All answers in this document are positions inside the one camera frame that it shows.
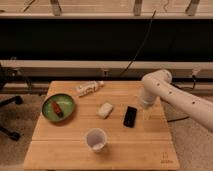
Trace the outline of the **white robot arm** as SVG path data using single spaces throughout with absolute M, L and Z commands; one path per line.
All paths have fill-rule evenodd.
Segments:
M 172 86 L 171 81 L 172 75 L 165 69 L 144 75 L 139 104 L 147 109 L 160 97 L 213 133 L 213 103 Z

